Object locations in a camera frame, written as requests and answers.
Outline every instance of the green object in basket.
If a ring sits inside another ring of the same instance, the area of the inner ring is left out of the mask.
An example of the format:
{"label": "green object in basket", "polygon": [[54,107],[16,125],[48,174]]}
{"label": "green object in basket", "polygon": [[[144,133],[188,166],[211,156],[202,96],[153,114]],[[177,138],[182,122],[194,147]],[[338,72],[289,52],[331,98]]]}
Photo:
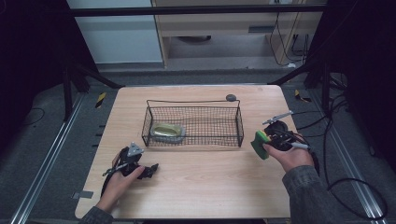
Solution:
{"label": "green object in basket", "polygon": [[176,124],[155,123],[151,127],[150,134],[155,141],[176,144],[183,141],[186,130]]}

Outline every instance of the gray sleeve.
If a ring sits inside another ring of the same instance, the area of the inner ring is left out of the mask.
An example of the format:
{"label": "gray sleeve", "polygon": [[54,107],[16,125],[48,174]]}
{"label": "gray sleeve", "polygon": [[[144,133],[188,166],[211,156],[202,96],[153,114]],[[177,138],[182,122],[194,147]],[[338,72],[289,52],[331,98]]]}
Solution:
{"label": "gray sleeve", "polygon": [[290,196],[291,223],[344,223],[313,166],[296,167],[282,181]]}
{"label": "gray sleeve", "polygon": [[94,206],[78,224],[110,224],[112,222],[113,216]]}

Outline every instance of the wire basket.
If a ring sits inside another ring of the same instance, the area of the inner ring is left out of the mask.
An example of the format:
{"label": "wire basket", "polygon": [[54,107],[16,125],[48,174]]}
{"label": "wire basket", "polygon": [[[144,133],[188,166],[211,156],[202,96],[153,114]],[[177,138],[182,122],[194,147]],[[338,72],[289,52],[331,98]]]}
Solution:
{"label": "wire basket", "polygon": [[146,147],[219,145],[241,147],[239,100],[174,102],[147,100],[142,138]]}

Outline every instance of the wooden table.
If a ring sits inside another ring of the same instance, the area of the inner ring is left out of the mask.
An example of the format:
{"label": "wooden table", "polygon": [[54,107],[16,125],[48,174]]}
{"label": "wooden table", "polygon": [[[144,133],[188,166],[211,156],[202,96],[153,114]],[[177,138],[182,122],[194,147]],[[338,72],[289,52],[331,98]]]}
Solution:
{"label": "wooden table", "polygon": [[[141,137],[147,99],[166,101],[225,100],[234,94],[245,138],[241,147],[145,147]],[[261,218],[289,217],[289,196],[281,181],[285,172],[273,158],[262,161],[250,145],[262,122],[288,112],[278,86],[166,86],[119,90],[76,216],[83,217],[100,199],[102,173],[131,142],[145,149],[141,165],[159,163],[152,178],[137,180],[113,212],[115,218]],[[295,131],[291,117],[282,119]]]}

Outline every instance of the yellow object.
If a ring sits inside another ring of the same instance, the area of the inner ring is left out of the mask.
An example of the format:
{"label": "yellow object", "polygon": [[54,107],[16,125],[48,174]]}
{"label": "yellow object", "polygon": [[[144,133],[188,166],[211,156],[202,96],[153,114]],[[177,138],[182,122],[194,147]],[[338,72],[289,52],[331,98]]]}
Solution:
{"label": "yellow object", "polygon": [[169,123],[157,123],[152,126],[152,133],[157,136],[178,137],[181,136],[182,129],[178,125]]}
{"label": "yellow object", "polygon": [[98,100],[96,101],[96,105],[95,108],[100,108],[100,106],[102,105],[103,101],[105,100],[106,97],[106,93],[102,92],[100,93]]}

